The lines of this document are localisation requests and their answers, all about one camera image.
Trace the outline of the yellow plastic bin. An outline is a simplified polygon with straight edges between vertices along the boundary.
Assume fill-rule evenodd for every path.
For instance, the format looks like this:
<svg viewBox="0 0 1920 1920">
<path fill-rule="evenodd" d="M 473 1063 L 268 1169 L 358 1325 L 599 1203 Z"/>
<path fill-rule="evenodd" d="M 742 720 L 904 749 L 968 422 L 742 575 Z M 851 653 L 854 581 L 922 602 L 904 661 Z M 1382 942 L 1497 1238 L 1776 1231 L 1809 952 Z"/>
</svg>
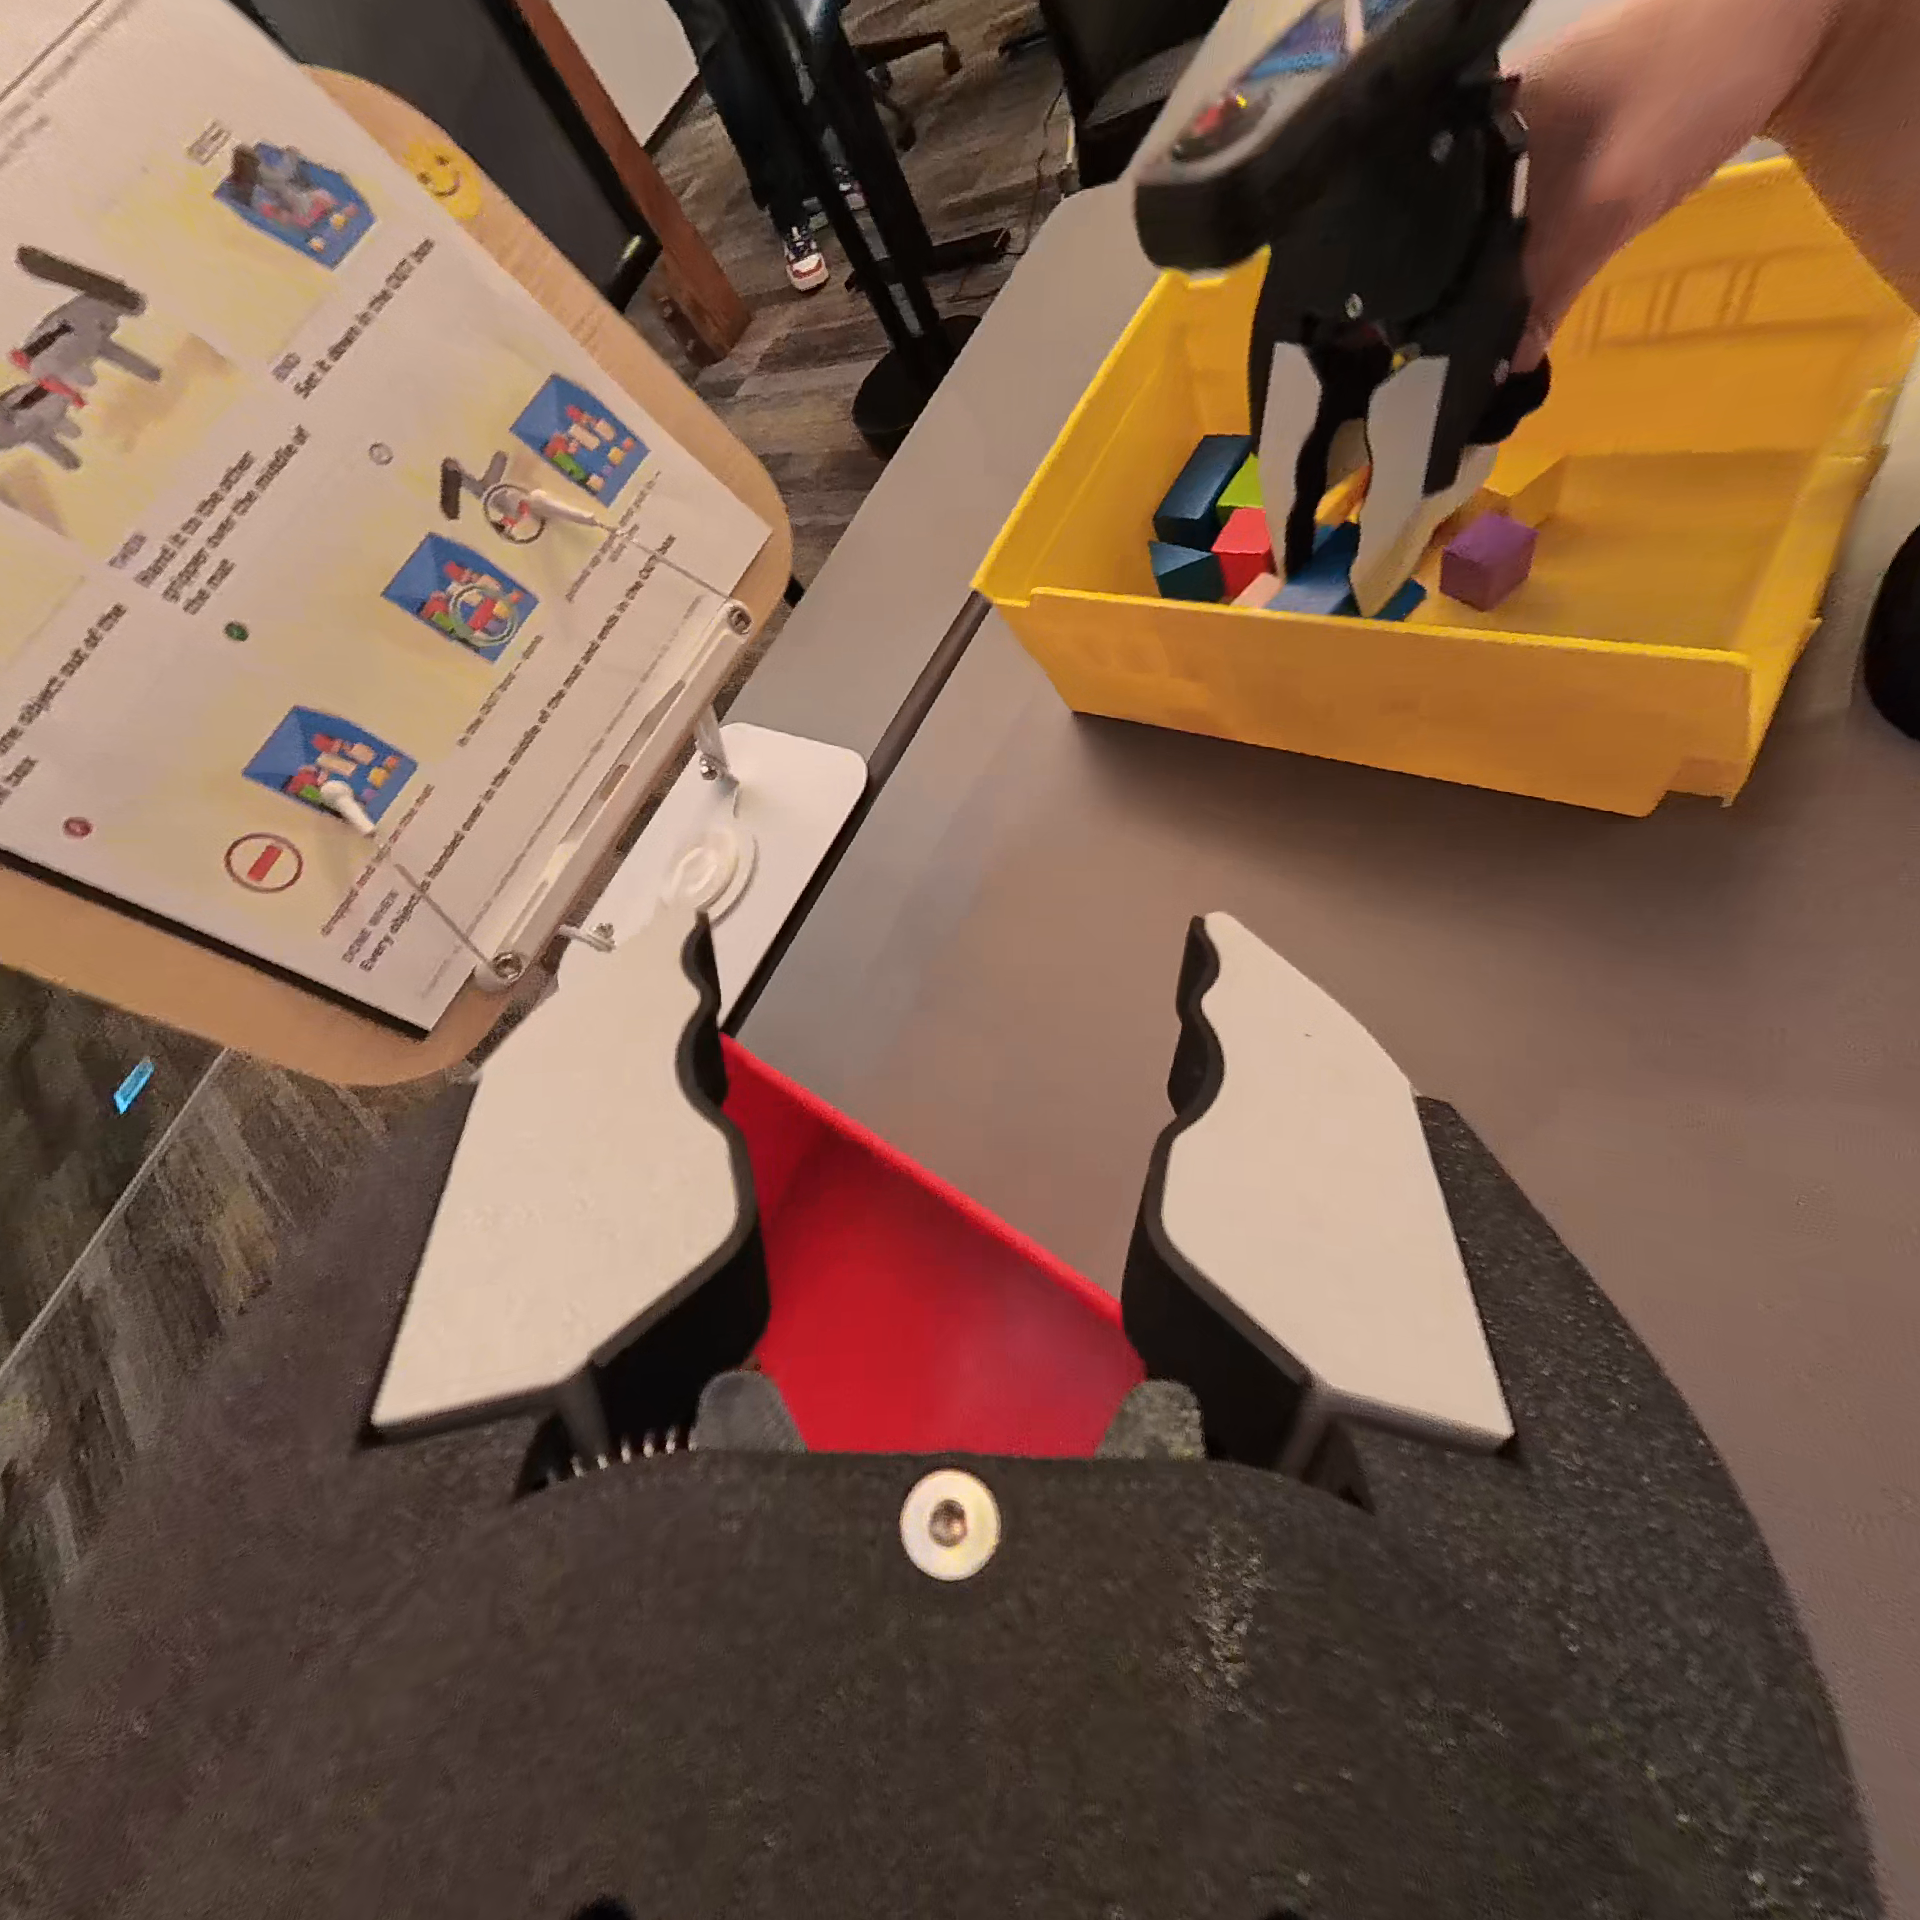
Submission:
<svg viewBox="0 0 1920 1920">
<path fill-rule="evenodd" d="M 1570 308 L 1481 507 L 1570 459 L 1497 613 L 1167 602 L 1148 513 L 1247 426 L 1262 263 L 1154 277 L 977 572 L 1069 710 L 1649 814 L 1735 799 L 1779 704 L 1845 706 L 1917 526 L 1917 315 L 1786 156 L 1724 167 Z"/>
</svg>

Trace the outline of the dark grey panel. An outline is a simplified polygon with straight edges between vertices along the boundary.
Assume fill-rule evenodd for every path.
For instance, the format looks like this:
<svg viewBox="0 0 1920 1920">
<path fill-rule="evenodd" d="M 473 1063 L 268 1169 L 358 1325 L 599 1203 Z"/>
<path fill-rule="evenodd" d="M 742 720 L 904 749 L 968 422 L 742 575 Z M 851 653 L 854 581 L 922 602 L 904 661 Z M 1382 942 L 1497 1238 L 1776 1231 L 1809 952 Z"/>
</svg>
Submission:
<svg viewBox="0 0 1920 1920">
<path fill-rule="evenodd" d="M 660 242 L 513 2 L 239 2 L 292 58 L 423 109 L 633 311 Z"/>
</svg>

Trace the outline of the purple wooden block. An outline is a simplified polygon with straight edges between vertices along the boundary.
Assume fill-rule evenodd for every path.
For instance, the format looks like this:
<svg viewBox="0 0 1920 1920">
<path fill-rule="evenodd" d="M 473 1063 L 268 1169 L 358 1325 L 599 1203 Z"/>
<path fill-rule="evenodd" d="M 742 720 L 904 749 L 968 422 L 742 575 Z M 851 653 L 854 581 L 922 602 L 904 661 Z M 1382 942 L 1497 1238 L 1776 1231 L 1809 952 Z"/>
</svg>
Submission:
<svg viewBox="0 0 1920 1920">
<path fill-rule="evenodd" d="M 1473 613 L 1497 613 L 1533 572 L 1538 531 L 1499 510 L 1467 520 L 1443 550 L 1440 593 Z"/>
</svg>

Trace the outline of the red plastic bin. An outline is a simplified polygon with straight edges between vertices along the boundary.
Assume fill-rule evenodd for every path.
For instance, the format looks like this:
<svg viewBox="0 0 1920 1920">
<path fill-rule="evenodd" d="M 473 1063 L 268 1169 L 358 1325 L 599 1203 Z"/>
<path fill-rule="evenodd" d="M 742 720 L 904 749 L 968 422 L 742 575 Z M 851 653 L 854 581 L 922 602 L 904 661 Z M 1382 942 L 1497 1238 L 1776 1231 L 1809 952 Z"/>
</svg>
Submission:
<svg viewBox="0 0 1920 1920">
<path fill-rule="evenodd" d="M 807 1452 L 1090 1458 L 1147 1362 L 1111 1293 L 732 1038 L 770 1318 Z"/>
</svg>

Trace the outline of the person's right forearm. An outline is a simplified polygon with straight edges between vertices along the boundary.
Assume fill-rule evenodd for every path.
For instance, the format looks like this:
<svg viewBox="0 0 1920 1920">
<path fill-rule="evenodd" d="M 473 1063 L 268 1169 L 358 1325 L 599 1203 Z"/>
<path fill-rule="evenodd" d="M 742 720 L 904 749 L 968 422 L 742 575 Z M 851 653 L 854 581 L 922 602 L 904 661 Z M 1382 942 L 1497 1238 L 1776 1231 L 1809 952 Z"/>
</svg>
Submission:
<svg viewBox="0 0 1920 1920">
<path fill-rule="evenodd" d="M 1917 2 L 1786 2 L 1779 142 L 1884 283 L 1917 307 Z"/>
</svg>

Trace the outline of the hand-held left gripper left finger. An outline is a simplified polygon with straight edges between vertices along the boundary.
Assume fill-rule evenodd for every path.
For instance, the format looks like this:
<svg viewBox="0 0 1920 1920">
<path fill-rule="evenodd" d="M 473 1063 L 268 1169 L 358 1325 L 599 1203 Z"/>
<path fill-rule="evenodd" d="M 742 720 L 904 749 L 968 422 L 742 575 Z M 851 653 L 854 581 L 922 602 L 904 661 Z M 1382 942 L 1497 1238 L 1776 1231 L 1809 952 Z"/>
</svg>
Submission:
<svg viewBox="0 0 1920 1920">
<path fill-rule="evenodd" d="M 473 1083 L 376 1433 L 507 1412 L 613 1433 L 606 1368 L 754 1234 L 717 1012 L 703 912 L 660 912 L 564 964 Z"/>
</svg>

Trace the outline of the person's right hand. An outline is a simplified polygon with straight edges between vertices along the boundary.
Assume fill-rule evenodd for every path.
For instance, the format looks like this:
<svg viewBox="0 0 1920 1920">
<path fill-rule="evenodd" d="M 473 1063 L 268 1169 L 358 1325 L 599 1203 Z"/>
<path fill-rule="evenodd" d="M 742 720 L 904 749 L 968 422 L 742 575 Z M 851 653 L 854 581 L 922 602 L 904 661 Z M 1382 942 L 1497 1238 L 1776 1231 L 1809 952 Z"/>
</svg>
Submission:
<svg viewBox="0 0 1920 1920">
<path fill-rule="evenodd" d="M 1511 360 L 1533 372 L 1571 299 L 1775 124 L 1845 2 L 1614 2 L 1520 67 L 1530 141 L 1523 277 Z"/>
</svg>

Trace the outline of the white board stand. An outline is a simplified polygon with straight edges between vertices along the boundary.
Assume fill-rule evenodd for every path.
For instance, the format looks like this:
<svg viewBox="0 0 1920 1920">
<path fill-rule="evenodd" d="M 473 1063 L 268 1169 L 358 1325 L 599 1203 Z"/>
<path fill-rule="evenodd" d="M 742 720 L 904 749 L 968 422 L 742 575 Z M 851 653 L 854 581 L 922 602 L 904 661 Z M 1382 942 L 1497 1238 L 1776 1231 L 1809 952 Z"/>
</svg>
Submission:
<svg viewBox="0 0 1920 1920">
<path fill-rule="evenodd" d="M 531 902 L 493 942 L 493 968 L 475 978 L 493 1005 L 470 1056 L 535 1009 L 564 952 L 608 952 L 672 909 L 705 913 L 721 1009 L 732 1016 L 868 789 L 868 764 L 854 749 L 717 716 L 717 686 L 752 634 L 745 602 L 695 598 L 689 639 L 664 686 L 620 737 L 613 772 L 583 805 L 564 806 Z"/>
</svg>

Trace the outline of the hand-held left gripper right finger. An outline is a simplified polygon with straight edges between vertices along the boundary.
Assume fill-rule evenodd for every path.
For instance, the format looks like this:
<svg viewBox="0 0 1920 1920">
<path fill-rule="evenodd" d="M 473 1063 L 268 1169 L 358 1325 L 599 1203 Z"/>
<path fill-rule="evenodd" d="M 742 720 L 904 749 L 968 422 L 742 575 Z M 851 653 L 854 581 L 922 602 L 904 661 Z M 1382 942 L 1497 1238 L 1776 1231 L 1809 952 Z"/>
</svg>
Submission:
<svg viewBox="0 0 1920 1920">
<path fill-rule="evenodd" d="M 1203 1452 L 1337 1422 L 1448 1452 L 1518 1436 L 1405 1069 L 1226 912 L 1189 923 L 1167 1118 L 1119 1320 Z"/>
</svg>

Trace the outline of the black desk frame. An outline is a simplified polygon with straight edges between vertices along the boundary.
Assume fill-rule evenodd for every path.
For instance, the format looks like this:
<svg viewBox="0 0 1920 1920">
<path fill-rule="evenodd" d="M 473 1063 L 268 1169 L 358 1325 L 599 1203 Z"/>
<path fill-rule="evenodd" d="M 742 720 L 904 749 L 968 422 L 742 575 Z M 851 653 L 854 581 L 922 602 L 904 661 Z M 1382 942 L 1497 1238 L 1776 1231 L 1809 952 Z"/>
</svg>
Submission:
<svg viewBox="0 0 1920 1920">
<path fill-rule="evenodd" d="M 1011 235 L 934 242 L 901 173 L 897 132 L 882 124 L 877 67 L 932 47 L 936 35 L 890 38 L 867 56 L 846 35 L 842 2 L 732 2 L 732 19 L 821 193 L 851 285 L 890 341 L 854 393 L 854 426 L 892 459 L 981 329 L 974 311 L 947 315 L 928 281 L 1005 263 Z"/>
</svg>

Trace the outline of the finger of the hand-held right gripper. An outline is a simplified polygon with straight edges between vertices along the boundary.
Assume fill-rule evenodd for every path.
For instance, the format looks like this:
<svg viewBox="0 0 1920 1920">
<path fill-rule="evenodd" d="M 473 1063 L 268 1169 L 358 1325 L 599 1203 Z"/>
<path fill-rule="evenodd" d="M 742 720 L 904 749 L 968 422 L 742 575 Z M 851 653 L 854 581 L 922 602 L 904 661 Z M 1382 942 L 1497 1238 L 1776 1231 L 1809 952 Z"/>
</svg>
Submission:
<svg viewBox="0 0 1920 1920">
<path fill-rule="evenodd" d="M 1352 594 L 1363 618 L 1380 618 L 1422 563 L 1446 517 L 1484 487 L 1497 439 L 1467 439 L 1453 401 L 1484 402 L 1486 384 L 1453 372 L 1448 357 L 1410 357 L 1374 390 L 1363 413 L 1370 487 L 1357 513 L 1362 541 Z"/>
<path fill-rule="evenodd" d="M 1317 541 L 1317 507 L 1363 469 L 1357 363 L 1337 351 L 1272 346 L 1260 402 L 1260 495 L 1280 575 L 1300 575 Z"/>
</svg>

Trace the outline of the printed instruction sheet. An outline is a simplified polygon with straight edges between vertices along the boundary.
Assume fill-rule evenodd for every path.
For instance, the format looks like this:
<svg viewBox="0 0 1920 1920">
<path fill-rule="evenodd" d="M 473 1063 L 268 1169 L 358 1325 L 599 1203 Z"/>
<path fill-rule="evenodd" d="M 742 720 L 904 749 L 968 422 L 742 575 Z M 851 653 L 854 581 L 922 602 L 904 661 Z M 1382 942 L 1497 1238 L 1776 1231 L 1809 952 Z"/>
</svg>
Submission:
<svg viewBox="0 0 1920 1920">
<path fill-rule="evenodd" d="M 767 520 L 228 2 L 5 2 L 5 861 L 429 1032 Z"/>
</svg>

